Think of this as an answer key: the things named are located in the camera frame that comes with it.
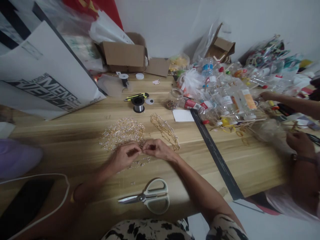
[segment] wire spool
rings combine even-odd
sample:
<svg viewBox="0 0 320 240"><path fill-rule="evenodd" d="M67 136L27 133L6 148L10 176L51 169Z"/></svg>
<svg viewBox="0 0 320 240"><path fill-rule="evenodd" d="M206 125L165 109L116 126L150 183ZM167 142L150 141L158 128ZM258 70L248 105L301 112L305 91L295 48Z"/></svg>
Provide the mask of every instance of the wire spool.
<svg viewBox="0 0 320 240"><path fill-rule="evenodd" d="M144 111L144 106L143 106L144 99L143 98L136 97L136 98L132 99L131 102L134 105L133 110L136 113L142 113Z"/></svg>
<svg viewBox="0 0 320 240"><path fill-rule="evenodd" d="M128 82L129 75L128 74L120 74L119 78L121 78L121 80L122 80L122 85L124 87L127 87L127 82Z"/></svg>

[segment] spool of wire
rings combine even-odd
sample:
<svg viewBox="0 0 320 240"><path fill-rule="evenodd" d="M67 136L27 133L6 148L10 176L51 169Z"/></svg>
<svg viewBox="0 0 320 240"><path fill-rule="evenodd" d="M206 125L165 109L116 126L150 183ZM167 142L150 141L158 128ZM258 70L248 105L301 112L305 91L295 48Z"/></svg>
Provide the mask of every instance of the spool of wire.
<svg viewBox="0 0 320 240"><path fill-rule="evenodd" d="M136 98L132 99L131 102L134 105L133 110L136 113L142 113L144 111L144 106L143 106L144 99L143 98L136 97Z"/></svg>

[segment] yellow utility knife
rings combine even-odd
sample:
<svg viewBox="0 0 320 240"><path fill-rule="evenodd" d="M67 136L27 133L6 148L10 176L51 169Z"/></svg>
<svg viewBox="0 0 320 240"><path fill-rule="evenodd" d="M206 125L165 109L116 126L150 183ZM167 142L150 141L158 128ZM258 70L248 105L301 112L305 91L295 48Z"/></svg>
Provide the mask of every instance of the yellow utility knife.
<svg viewBox="0 0 320 240"><path fill-rule="evenodd" d="M132 99L139 97L139 98L148 98L149 94L148 93L139 93L130 97L127 97L126 99L124 99L124 101L131 101Z"/></svg>

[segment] white shopping bag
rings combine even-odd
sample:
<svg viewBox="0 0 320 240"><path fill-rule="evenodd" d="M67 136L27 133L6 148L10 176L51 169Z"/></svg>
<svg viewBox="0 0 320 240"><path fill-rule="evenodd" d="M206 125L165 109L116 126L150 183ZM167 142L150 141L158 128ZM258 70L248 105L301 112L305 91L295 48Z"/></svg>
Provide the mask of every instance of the white shopping bag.
<svg viewBox="0 0 320 240"><path fill-rule="evenodd" d="M105 98L57 34L43 21L0 56L0 104L51 120Z"/></svg>

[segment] wooden table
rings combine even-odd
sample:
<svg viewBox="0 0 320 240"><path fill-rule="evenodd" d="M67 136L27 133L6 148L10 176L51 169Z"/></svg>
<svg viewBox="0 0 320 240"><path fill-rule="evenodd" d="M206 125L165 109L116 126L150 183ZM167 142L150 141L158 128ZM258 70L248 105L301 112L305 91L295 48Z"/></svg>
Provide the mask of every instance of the wooden table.
<svg viewBox="0 0 320 240"><path fill-rule="evenodd" d="M107 126L119 118L132 116L145 126L145 137L161 138L158 129L150 123L150 115L157 113L179 137L181 150L178 153L181 157L220 191L226 201L232 201L195 122L175 122L172 111L164 107L167 94L174 84L173 77L161 77L160 84L154 85L152 81L159 78L145 74L143 80L137 80L130 75L134 92L129 93L125 89L123 99L135 93L147 92L155 100L153 105L145 104L145 112L140 114L132 110L131 102L111 97L52 121L14 111L13 119L17 127L10 138L39 145L44 150L42 161L28 175L63 173L68 176L71 185L76 186L108 159L110 152L99 145L99 138ZM210 134L245 197L285 182L283 164L272 147L252 137L249 137L250 146L247 147L236 134L222 131L211 131ZM117 203L121 197L140 193L155 177L163 178L168 183L170 208L163 216L154 216L143 204ZM0 186L0 212L8 206L24 182ZM58 177L43 209L58 206L65 189L65 180ZM167 162L157 159L141 168L124 171L106 182L64 237L98 239L111 226L124 219L157 217L174 221L196 212L177 173Z"/></svg>

